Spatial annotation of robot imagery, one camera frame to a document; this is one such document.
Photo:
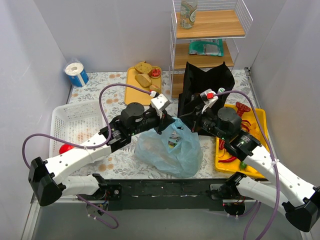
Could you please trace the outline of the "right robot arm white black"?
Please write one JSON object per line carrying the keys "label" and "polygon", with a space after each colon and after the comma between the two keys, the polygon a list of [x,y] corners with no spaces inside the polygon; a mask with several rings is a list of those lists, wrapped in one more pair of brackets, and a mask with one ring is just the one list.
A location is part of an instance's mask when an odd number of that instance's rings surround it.
{"label": "right robot arm white black", "polygon": [[194,109],[179,118],[192,132],[204,130],[224,141],[225,150],[242,163],[260,172],[273,186],[259,183],[237,171],[212,194],[231,199],[246,196],[277,209],[298,230],[309,232],[320,218],[320,189],[298,177],[248,132],[233,108],[222,107],[217,115]]}

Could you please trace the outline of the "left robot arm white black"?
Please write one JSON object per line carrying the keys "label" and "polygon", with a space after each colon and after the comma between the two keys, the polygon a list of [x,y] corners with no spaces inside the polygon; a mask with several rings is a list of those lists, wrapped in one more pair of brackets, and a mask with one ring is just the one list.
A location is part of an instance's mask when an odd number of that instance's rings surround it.
{"label": "left robot arm white black", "polygon": [[104,198],[108,185],[99,174],[73,176],[73,172],[128,145],[133,135],[151,129],[161,134],[175,121],[166,111],[169,105],[169,101],[160,98],[153,98],[148,110],[137,102],[130,103],[113,118],[109,126],[79,147],[46,160],[40,157],[33,159],[28,182],[40,206],[51,205],[68,195],[88,195],[98,200]]}

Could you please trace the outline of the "light blue plastic bag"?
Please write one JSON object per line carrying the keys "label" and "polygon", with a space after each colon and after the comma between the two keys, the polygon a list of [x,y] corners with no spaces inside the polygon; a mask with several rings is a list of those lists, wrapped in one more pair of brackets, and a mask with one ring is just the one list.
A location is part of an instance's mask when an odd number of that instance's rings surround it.
{"label": "light blue plastic bag", "polygon": [[134,156],[145,164],[176,178],[190,178],[201,167],[203,151],[197,133],[174,118],[162,134],[154,129],[139,135]]}

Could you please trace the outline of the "green label water bottle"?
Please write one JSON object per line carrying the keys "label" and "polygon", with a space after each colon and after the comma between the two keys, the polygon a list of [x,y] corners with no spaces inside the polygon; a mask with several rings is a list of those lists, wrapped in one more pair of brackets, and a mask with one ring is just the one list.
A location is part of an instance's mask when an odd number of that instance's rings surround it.
{"label": "green label water bottle", "polygon": [[223,88],[223,87],[220,87],[219,89],[218,89],[218,93],[223,93],[225,91],[225,88]]}

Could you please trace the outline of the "black fabric grocery bag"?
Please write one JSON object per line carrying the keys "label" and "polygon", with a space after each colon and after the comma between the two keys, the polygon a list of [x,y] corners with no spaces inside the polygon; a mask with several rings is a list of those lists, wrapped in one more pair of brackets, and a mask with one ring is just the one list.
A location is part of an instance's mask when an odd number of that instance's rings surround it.
{"label": "black fabric grocery bag", "polygon": [[182,93],[178,96],[177,116],[193,112],[196,106],[203,104],[204,102],[199,98],[202,92],[208,89],[218,92],[219,88],[230,91],[234,86],[234,76],[225,63],[204,71],[187,62]]}

